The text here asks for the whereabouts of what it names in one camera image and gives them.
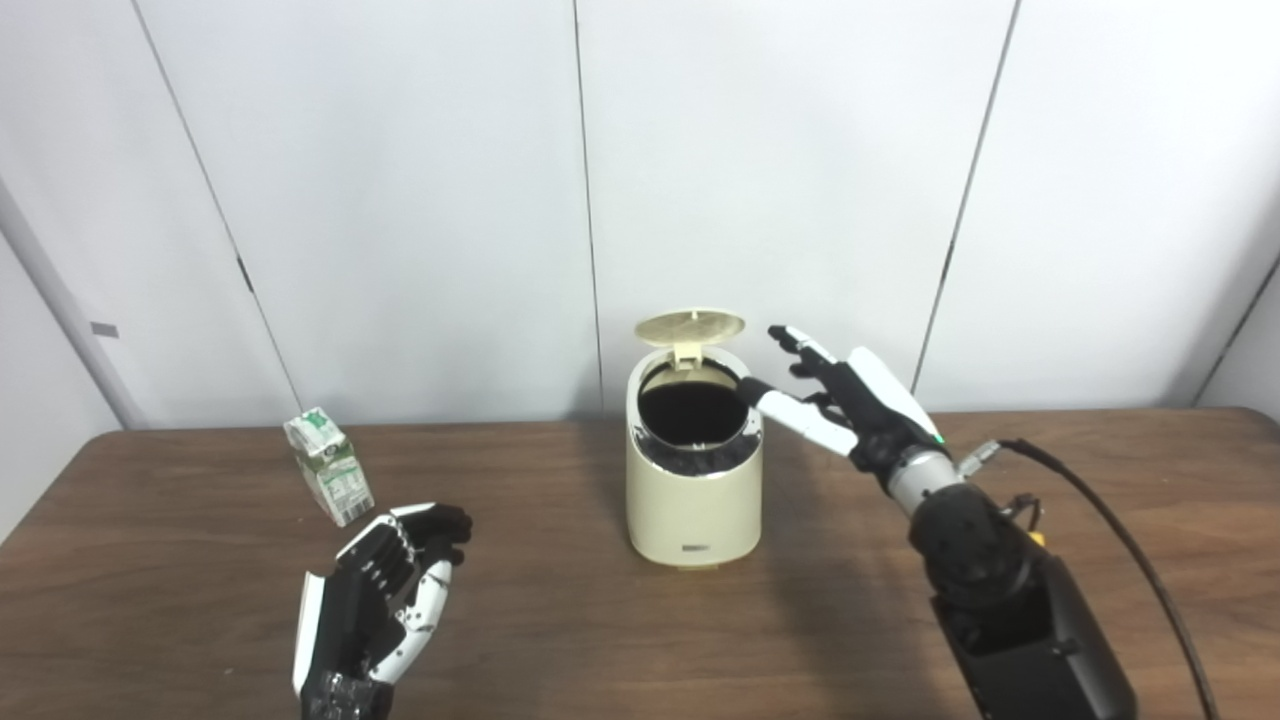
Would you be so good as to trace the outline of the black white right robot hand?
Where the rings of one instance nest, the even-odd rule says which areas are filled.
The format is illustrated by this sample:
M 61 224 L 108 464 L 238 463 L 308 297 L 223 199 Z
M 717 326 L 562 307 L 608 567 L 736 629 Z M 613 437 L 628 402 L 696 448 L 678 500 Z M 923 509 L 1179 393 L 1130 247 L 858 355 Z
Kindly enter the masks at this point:
M 746 406 L 850 460 L 882 486 L 916 455 L 950 456 L 919 402 L 869 348 L 858 347 L 841 360 L 791 325 L 772 325 L 768 333 L 797 357 L 791 374 L 817 380 L 822 389 L 799 398 L 754 375 L 744 377 L 736 395 Z

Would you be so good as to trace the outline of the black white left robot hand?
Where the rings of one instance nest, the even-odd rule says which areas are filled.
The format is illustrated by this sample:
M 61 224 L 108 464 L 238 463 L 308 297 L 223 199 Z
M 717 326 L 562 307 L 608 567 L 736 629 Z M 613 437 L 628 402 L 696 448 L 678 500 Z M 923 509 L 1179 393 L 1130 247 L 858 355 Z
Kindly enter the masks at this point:
M 396 684 L 440 625 L 472 518 L 416 503 L 374 518 L 306 573 L 291 682 L 302 719 L 387 719 Z

